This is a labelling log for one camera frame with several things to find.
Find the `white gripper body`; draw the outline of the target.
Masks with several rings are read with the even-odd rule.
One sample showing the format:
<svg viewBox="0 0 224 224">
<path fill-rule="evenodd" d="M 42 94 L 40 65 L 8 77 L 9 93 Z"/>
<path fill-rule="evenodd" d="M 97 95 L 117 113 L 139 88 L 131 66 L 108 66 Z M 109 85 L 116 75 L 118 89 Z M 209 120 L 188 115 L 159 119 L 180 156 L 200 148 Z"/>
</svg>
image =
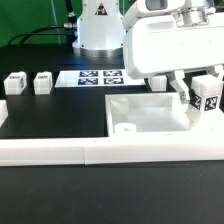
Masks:
<svg viewBox="0 0 224 224">
<path fill-rule="evenodd" d="M 177 27 L 171 15 L 138 20 L 123 42 L 124 65 L 132 79 L 224 64 L 224 13 L 210 24 Z"/>
</svg>

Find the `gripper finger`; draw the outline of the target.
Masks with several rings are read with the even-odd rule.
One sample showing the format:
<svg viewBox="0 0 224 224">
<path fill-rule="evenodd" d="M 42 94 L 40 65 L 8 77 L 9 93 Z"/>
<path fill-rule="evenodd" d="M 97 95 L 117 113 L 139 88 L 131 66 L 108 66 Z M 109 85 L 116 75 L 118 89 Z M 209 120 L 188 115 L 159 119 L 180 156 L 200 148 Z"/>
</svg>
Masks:
<svg viewBox="0 0 224 224">
<path fill-rule="evenodd" d="M 179 94 L 182 104 L 188 104 L 190 102 L 189 88 L 184 82 L 185 73 L 183 70 L 173 71 L 168 75 L 168 81 L 170 85 Z"/>
<path fill-rule="evenodd" d="M 207 73 L 216 77 L 218 80 L 222 81 L 224 77 L 224 67 L 222 64 L 209 66 L 206 68 Z"/>
</svg>

